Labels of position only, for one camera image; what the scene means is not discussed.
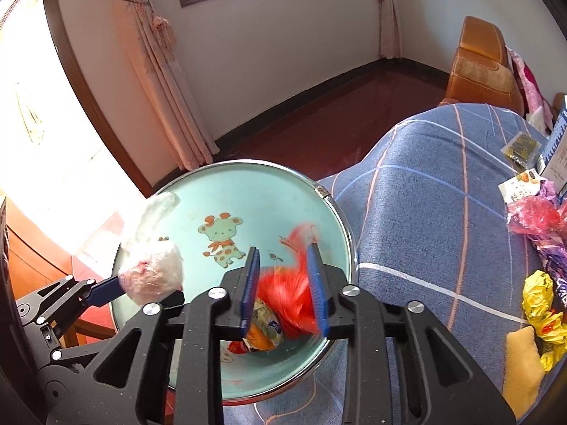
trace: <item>sunlight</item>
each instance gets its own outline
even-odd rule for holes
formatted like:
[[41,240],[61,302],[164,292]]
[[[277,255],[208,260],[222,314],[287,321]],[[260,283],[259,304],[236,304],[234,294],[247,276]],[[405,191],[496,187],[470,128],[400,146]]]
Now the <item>sunlight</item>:
[[0,188],[75,253],[115,211],[143,201],[85,115],[53,46],[43,0],[20,0],[0,30]]
[[6,14],[14,0],[0,0],[0,17]]

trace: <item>bed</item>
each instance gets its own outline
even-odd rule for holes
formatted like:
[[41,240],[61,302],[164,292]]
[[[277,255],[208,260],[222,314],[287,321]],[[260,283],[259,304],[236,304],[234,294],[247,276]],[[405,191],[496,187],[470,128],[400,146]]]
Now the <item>bed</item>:
[[[384,302],[426,303],[500,389],[506,335],[526,324],[524,280],[541,268],[528,241],[508,233],[497,187],[515,174],[500,149],[518,131],[545,141],[510,110],[438,107],[397,124],[360,163],[321,181],[353,229],[359,285]],[[337,344],[314,375],[267,401],[225,408],[225,422],[339,424],[345,367],[346,345]],[[392,397],[399,423],[393,368]]]

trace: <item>white wall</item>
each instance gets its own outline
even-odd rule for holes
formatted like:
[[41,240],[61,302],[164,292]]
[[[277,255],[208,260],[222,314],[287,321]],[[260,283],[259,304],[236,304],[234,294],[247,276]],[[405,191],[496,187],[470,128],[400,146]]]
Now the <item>white wall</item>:
[[112,0],[59,0],[59,4],[77,61],[98,105],[134,163],[155,184],[176,163],[118,40]]
[[496,24],[543,95],[567,90],[567,42],[541,0],[398,0],[403,55],[449,72],[465,16]]
[[[378,0],[151,0],[213,137],[378,59]],[[81,70],[120,142],[154,184],[176,167],[113,23],[112,0],[59,0]]]
[[213,137],[378,59],[378,0],[151,0]]

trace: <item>orange leather sofa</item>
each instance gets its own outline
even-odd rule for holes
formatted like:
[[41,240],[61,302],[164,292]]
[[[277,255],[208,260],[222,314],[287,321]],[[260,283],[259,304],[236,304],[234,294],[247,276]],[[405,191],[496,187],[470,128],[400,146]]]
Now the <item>orange leather sofa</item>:
[[439,105],[488,103],[524,116],[524,101],[514,78],[500,29],[467,16],[447,85]]

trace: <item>light blue bowl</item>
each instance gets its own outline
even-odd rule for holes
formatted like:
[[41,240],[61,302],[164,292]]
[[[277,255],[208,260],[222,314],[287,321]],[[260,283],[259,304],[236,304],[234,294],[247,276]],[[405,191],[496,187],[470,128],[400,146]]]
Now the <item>light blue bowl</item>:
[[[259,249],[262,267],[293,265],[293,252],[280,238],[306,222],[315,225],[323,261],[341,268],[349,282],[356,282],[355,248],[344,215],[327,190],[291,169],[264,161],[226,161],[185,174],[162,191],[171,191],[181,200],[160,222],[155,239],[168,236],[181,250],[185,302],[218,286],[226,271],[242,267],[246,258],[239,256],[251,246]],[[118,251],[113,274],[118,273],[125,254]],[[114,301],[111,312],[117,328],[139,309],[127,296]],[[221,342],[223,403],[236,405],[264,400],[294,385],[318,366],[331,342],[306,336],[286,340],[270,352],[245,355],[230,353],[227,346],[228,342]],[[171,366],[172,387],[179,347],[178,342]]]

